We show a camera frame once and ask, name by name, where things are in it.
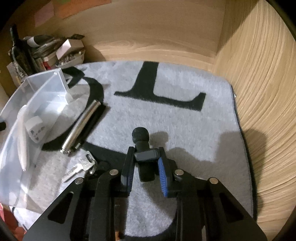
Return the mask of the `dark wine bottle elephant label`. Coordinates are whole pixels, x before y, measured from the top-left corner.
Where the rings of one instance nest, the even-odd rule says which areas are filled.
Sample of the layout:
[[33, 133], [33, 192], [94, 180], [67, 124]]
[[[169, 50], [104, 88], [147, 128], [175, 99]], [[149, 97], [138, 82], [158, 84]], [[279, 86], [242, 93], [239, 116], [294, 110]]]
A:
[[15, 63], [20, 66], [26, 75], [30, 76], [36, 73], [28, 45], [19, 38], [18, 30], [15, 24], [10, 27], [12, 42], [11, 57]]

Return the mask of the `grey rug with black letters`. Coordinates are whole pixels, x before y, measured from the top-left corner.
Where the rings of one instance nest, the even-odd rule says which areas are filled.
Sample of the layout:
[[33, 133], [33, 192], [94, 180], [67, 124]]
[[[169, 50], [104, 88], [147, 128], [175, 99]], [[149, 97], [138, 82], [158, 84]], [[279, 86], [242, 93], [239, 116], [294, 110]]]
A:
[[[150, 145], [195, 177], [217, 177], [253, 217], [255, 181], [232, 86], [206, 71], [156, 62], [98, 62], [64, 69], [74, 100], [52, 128], [33, 173], [28, 205], [12, 213], [28, 230], [67, 187], [61, 181], [87, 152], [120, 168], [132, 131], [149, 131]], [[106, 110], [72, 155], [61, 146], [78, 116], [94, 99]]]

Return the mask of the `stack of papers and books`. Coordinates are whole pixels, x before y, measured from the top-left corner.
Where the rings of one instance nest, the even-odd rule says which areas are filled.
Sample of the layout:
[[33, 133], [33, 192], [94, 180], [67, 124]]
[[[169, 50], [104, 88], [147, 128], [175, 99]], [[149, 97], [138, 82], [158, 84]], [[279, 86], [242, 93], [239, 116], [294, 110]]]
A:
[[[74, 34], [70, 37], [36, 35], [32, 37], [24, 37], [23, 41], [27, 43], [30, 54], [37, 65], [38, 70], [43, 71], [56, 68], [56, 63], [59, 61], [56, 56], [56, 51], [67, 39], [82, 41], [83, 38], [84, 36], [80, 34]], [[72, 53], [77, 53], [79, 51], [85, 52], [85, 47]]]

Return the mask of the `white bowl of trinkets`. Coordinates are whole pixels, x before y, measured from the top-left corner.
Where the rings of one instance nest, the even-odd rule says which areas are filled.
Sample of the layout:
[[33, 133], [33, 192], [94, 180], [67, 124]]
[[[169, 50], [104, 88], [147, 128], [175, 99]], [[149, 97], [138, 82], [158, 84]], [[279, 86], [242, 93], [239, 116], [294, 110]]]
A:
[[66, 57], [60, 59], [56, 63], [56, 67], [65, 69], [65, 68], [73, 67], [76, 65], [80, 65], [84, 62], [84, 55], [85, 55], [84, 51], [79, 51], [77, 53], [69, 54]]

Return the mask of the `silver key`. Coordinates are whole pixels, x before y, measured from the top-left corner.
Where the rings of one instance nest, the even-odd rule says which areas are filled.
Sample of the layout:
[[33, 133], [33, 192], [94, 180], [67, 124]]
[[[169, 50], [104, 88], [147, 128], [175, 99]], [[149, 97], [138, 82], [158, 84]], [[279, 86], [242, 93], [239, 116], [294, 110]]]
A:
[[81, 171], [91, 171], [93, 173], [93, 168], [96, 166], [97, 162], [93, 158], [92, 154], [87, 153], [86, 156], [81, 158], [77, 164], [75, 164], [70, 171], [68, 171], [63, 177], [62, 182], [65, 183], [70, 180], [73, 176]]

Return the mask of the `clear plastic storage bin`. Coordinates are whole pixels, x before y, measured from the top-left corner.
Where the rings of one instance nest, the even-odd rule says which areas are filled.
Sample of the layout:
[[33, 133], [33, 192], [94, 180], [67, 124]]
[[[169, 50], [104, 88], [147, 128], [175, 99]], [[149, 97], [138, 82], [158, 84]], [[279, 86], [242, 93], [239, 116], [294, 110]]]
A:
[[41, 148], [72, 100], [60, 68], [27, 77], [1, 111], [1, 203], [26, 207]]

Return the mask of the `white travel plug adapter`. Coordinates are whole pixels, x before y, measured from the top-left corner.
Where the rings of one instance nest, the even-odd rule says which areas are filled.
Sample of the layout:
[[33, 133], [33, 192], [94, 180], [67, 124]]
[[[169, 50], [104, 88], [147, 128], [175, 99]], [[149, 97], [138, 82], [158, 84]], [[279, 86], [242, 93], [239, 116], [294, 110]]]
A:
[[25, 122], [25, 128], [31, 140], [39, 143], [47, 132], [46, 125], [39, 116], [34, 116]]

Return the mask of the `silver metal tube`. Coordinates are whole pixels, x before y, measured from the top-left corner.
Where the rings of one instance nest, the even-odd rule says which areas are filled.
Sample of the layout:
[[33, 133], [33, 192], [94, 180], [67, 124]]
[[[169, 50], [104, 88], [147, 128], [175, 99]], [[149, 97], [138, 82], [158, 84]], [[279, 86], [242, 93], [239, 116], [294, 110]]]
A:
[[93, 102], [85, 109], [85, 111], [83, 111], [61, 147], [60, 152], [62, 154], [68, 156], [73, 152], [72, 148], [75, 146], [78, 137], [92, 117], [93, 113], [100, 107], [100, 105], [100, 101], [93, 100]]

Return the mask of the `small white cardboard box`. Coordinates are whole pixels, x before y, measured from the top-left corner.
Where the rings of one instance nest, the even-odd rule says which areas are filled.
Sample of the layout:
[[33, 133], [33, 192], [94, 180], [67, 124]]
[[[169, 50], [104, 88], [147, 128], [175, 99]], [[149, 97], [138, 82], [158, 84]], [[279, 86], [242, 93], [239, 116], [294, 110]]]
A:
[[65, 57], [66, 55], [84, 48], [81, 40], [67, 39], [56, 51], [58, 60]]

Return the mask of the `orange sticky note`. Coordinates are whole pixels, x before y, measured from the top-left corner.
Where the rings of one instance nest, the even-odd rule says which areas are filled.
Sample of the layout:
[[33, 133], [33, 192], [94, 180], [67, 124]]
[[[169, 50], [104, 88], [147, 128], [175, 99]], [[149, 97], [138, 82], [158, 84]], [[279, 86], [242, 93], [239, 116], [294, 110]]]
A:
[[111, 3], [111, 0], [53, 1], [55, 15], [61, 19], [65, 19], [81, 11], [109, 3]]

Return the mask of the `pink sticky note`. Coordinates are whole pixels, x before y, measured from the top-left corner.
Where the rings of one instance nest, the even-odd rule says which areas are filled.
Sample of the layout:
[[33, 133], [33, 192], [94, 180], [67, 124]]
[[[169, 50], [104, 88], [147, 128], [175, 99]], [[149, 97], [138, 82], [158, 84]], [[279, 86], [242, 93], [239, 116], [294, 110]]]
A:
[[38, 10], [34, 15], [35, 27], [39, 27], [46, 23], [50, 18], [55, 15], [53, 2], [50, 1]]

